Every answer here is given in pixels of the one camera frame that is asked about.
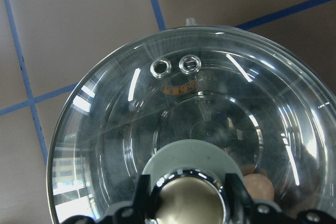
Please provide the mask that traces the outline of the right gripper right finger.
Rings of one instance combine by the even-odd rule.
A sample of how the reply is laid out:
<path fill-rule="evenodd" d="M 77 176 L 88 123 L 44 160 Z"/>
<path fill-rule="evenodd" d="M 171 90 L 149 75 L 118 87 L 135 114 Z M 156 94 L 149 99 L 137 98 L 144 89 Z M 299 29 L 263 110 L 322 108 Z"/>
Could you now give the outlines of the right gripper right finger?
<path fill-rule="evenodd" d="M 253 200 L 237 174 L 225 176 L 226 223 L 335 223 L 326 212 L 309 209 L 295 218 L 287 216 L 279 206 L 269 200 Z"/>

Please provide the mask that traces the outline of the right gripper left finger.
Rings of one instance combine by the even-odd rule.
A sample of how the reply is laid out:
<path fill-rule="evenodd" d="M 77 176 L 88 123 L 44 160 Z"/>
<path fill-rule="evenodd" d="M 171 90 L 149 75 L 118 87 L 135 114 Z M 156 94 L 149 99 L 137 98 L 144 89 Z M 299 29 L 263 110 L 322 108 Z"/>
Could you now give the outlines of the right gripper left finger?
<path fill-rule="evenodd" d="M 93 220 L 91 217 L 76 215 L 69 217 L 62 223 L 138 223 L 145 224 L 148 219 L 148 203 L 150 198 L 151 176 L 141 175 L 136 185 L 133 202 L 129 206 L 117 209 L 113 214 L 103 217 L 101 220 Z"/>

